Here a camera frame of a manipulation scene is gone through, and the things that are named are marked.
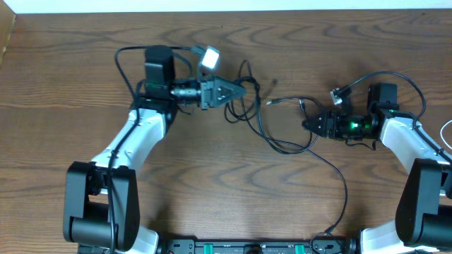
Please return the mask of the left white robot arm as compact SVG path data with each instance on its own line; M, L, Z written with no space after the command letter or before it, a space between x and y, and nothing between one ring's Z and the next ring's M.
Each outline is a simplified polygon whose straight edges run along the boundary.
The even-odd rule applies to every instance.
M77 244L78 253L165 251L159 234L140 224L138 171L182 105L218 108L246 93L236 81L202 74L202 68L217 67L220 52L214 47L187 47L200 59L182 79L174 65L180 46L141 49L145 78L129 88L133 101L123 128L100 154L89 162L73 162L66 173L63 235Z

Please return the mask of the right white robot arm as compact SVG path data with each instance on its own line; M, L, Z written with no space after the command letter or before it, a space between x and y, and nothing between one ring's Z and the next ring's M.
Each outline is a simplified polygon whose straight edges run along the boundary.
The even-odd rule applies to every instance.
M434 253L451 251L451 155L428 136L414 114L401 111L397 87L370 85L367 114L323 110L302 125L323 138L349 146L370 139L387 147L408 173L395 219L360 231L344 253Z

